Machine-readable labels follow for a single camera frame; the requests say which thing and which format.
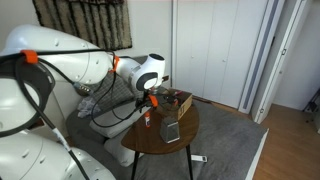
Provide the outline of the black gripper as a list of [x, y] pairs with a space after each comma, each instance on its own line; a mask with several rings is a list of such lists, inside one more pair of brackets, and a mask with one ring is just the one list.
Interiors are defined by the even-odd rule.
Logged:
[[158, 89], [153, 92], [153, 95], [157, 98], [160, 105], [169, 104], [171, 106], [179, 105], [178, 96], [180, 94], [180, 90], [171, 90], [166, 88]]

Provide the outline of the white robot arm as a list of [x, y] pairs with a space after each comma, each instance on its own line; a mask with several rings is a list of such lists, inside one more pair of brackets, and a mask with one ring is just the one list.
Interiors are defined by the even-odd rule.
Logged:
[[115, 180], [91, 155], [71, 148], [44, 114], [57, 81], [90, 93], [108, 73], [139, 91], [162, 83], [165, 60], [150, 54], [139, 64], [73, 35], [20, 25], [0, 57], [0, 180]]

